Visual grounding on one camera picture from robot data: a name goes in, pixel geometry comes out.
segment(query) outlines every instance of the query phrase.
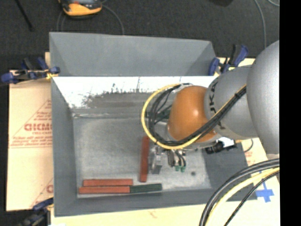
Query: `black cable bundle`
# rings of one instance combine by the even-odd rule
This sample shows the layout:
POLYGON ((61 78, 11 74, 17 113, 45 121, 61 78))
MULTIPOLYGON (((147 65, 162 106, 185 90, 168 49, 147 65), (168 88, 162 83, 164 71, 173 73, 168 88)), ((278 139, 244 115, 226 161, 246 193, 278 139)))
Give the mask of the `black cable bundle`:
MULTIPOLYGON (((254 164, 253 166, 242 169, 241 171, 239 171, 238 173, 236 173, 235 175, 230 177, 220 188, 218 188, 215 191, 215 193, 211 196, 211 198, 207 202, 207 204, 205 206, 205 209, 202 213, 202 217, 201 217, 201 220, 199 222, 199 226, 205 226, 206 225, 208 217, 211 213, 211 210, 212 210, 214 204, 223 196, 224 190, 228 186, 230 186, 230 185, 232 185, 236 182, 241 182, 242 178, 250 176, 251 174, 258 173, 258 172, 263 171, 263 170, 274 169, 274 168, 279 167, 279 165, 280 165, 280 159, 273 159, 273 160, 269 160, 269 161, 263 161, 263 162, 254 164)), ((274 172, 271 175, 266 176, 260 183, 256 184, 251 189, 251 191, 244 197, 244 199, 241 201, 239 206, 234 210, 232 215, 229 217, 229 219, 227 220, 225 226, 228 225, 228 223, 233 219, 233 217, 238 212, 238 210, 241 208, 241 206, 251 196, 252 192, 254 192, 255 189, 258 188, 264 181, 268 180, 272 176, 275 176, 277 173, 279 173, 279 171, 274 172)))

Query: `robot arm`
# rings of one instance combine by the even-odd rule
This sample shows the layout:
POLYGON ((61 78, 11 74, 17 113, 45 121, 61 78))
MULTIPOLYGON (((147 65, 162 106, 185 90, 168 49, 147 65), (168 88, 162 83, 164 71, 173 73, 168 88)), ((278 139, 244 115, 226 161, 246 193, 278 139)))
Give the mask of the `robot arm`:
POLYGON ((279 41, 260 53, 252 66, 223 73, 208 88, 190 85, 178 91, 166 124, 166 138, 157 137, 152 128, 151 139, 167 150, 178 150, 195 145, 212 146, 221 137, 233 140, 259 137, 267 155, 279 157, 278 78, 279 41), (213 118, 229 104, 230 98, 236 100, 231 102, 231 108, 218 123, 196 133, 206 125, 212 125, 213 118))

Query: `yellow cable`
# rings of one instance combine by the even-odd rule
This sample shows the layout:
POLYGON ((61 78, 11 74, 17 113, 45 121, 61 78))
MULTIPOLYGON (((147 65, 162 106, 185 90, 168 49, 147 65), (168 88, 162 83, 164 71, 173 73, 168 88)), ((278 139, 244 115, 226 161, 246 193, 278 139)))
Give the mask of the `yellow cable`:
POLYGON ((182 149, 186 146, 189 146, 191 145, 193 142, 195 142, 198 137, 195 137, 191 140, 189 140, 188 142, 184 143, 184 144, 181 144, 181 145, 176 145, 176 146, 170 146, 170 145, 165 145, 159 141, 157 141, 157 139, 149 132, 149 130, 147 129, 146 127, 146 124, 145 124, 145 119, 144 119, 144 115, 145 115, 145 111, 146 111, 146 108, 148 106, 148 104, 150 103, 150 101, 157 95, 159 94, 161 91, 165 90, 165 89, 168 89, 168 88, 171 88, 171 87, 174 87, 174 86, 177 86, 177 85, 180 85, 180 84, 171 84, 171 85, 166 85, 160 89, 158 89, 157 91, 155 91, 145 102, 143 108, 142 108, 142 112, 141 112, 141 123, 142 123, 142 127, 146 133, 146 135, 154 142, 156 143, 157 145, 165 148, 165 149, 168 149, 168 150, 177 150, 177 149, 182 149))
POLYGON ((246 179, 245 181, 241 182, 240 184, 236 185, 232 189, 230 189, 212 208, 211 213, 208 216, 208 220, 206 223, 206 226, 209 226, 213 222, 214 214, 216 214, 217 209, 225 203, 231 196, 233 196, 235 193, 237 193, 239 190, 244 188, 245 186, 248 186, 251 183, 256 183, 260 181, 261 179, 273 174, 274 172, 279 171, 279 167, 275 169, 268 169, 263 171, 260 174, 257 174, 255 176, 252 176, 251 178, 246 179))
MULTIPOLYGON (((203 133, 200 133, 199 135, 195 136, 194 138, 192 138, 191 140, 189 140, 188 142, 184 143, 184 144, 181 144, 181 145, 176 145, 176 146, 170 146, 170 145, 165 145, 161 142, 159 142, 151 133, 150 131, 147 129, 147 126, 145 124, 145 119, 144 119, 144 115, 145 115, 145 111, 146 111, 146 108, 148 106, 148 104, 150 103, 150 101, 157 95, 159 94, 161 91, 165 90, 165 89, 168 89, 168 88, 171 88, 171 87, 174 87, 174 86, 177 86, 177 85, 180 85, 180 83, 178 84, 171 84, 171 85, 166 85, 160 89, 158 89, 157 91, 155 91, 145 102, 143 108, 142 108, 142 113, 141 113, 141 123, 142 123, 142 127, 146 133, 146 135, 154 142, 156 143, 157 145, 159 145, 160 147, 163 147, 167 150, 177 150, 177 149, 182 149, 184 147, 187 147, 189 145, 191 145, 192 143, 194 143, 203 133)), ((240 92, 242 89, 244 89, 244 87, 246 87, 246 84, 244 86, 242 86, 238 92, 240 92)), ((218 114, 218 112, 220 112, 226 105, 227 103, 234 97, 235 95, 233 95, 214 115, 213 117, 211 118, 211 120, 218 114)))

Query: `clamp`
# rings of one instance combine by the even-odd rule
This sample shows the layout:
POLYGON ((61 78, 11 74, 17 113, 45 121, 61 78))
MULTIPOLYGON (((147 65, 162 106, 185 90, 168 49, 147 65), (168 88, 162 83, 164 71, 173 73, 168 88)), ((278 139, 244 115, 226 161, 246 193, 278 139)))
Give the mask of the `clamp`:
POLYGON ((209 71, 208 75, 212 76, 215 72, 218 74, 225 73, 229 70, 230 67, 238 67, 241 61, 245 59, 245 57, 248 55, 249 50, 246 46, 241 45, 240 50, 238 50, 238 45, 233 46, 233 51, 231 54, 231 57, 229 60, 225 60, 225 62, 222 64, 220 60, 217 57, 214 57, 209 65, 209 71))
POLYGON ((9 72, 1 75, 1 81, 8 84, 17 84, 23 81, 50 78, 53 75, 59 74, 61 71, 59 67, 49 68, 42 57, 38 57, 37 61, 39 64, 38 70, 31 64, 28 58, 23 59, 21 63, 22 69, 14 73, 9 72))

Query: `black cable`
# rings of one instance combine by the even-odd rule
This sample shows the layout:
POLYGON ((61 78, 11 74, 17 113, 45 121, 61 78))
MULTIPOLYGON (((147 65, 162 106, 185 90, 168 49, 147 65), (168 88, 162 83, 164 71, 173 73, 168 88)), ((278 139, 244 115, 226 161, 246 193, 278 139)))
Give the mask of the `black cable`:
POLYGON ((229 217, 229 219, 227 220, 227 222, 225 223, 224 226, 227 226, 230 221, 234 218, 234 216, 238 213, 238 211, 240 210, 240 208, 244 205, 244 203, 249 199, 249 197, 252 195, 252 193, 260 186, 262 185, 265 181, 267 181, 268 179, 272 178, 273 176, 276 176, 277 174, 279 174, 279 171, 272 173, 271 175, 266 176, 265 178, 263 178, 258 184, 256 184, 255 186, 252 187, 252 189, 248 192, 248 194, 242 199, 242 201, 239 203, 239 205, 235 208, 235 210, 233 211, 233 213, 231 214, 231 216, 229 217))
POLYGON ((250 151, 250 150, 252 149, 252 147, 253 147, 253 145, 254 145, 254 141, 253 141, 253 139, 251 139, 251 141, 252 141, 252 144, 250 145, 250 147, 249 147, 248 149, 246 149, 246 150, 244 151, 244 153, 246 153, 246 152, 248 152, 248 151, 250 151))
POLYGON ((27 22, 27 25, 28 25, 29 30, 30 30, 31 32, 33 32, 33 31, 34 31, 34 27, 33 27, 33 25, 31 24, 31 22, 30 22, 30 20, 29 20, 29 18, 28 18, 28 16, 27 16, 27 14, 25 13, 25 11, 24 11, 24 9, 23 9, 23 7, 22 7, 20 1, 19 1, 19 0, 15 0, 15 2, 16 2, 16 4, 17 4, 19 10, 21 11, 21 13, 22 13, 22 15, 23 15, 25 21, 27 22))
POLYGON ((232 185, 233 183, 235 183, 236 181, 241 181, 242 178, 249 176, 250 174, 253 173, 257 173, 260 172, 262 170, 267 170, 267 169, 272 169, 275 167, 279 167, 279 162, 280 159, 273 159, 273 160, 269 160, 269 161, 263 161, 263 162, 259 162, 257 164, 254 164, 251 167, 247 167, 242 169, 241 171, 239 171, 238 173, 236 173, 235 175, 233 175, 232 177, 230 177, 222 186, 220 186, 215 193, 211 196, 211 198, 209 199, 209 201, 207 202, 205 209, 202 213, 200 222, 199 222, 199 226, 204 226, 207 222, 208 216, 214 206, 214 204, 216 203, 216 201, 220 198, 220 195, 222 194, 222 192, 230 185, 232 185))
POLYGON ((180 160, 183 161, 183 166, 186 167, 186 160, 185 158, 183 157, 182 154, 180 154, 178 151, 175 151, 176 155, 179 157, 180 160))

